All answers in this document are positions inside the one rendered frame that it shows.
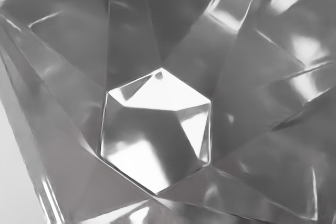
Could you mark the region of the grey faceted mug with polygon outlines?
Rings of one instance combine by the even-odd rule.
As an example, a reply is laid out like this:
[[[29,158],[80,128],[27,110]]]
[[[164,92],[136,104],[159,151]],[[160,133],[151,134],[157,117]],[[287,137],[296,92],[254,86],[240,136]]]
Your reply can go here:
[[[336,0],[0,0],[43,224],[336,224]]]

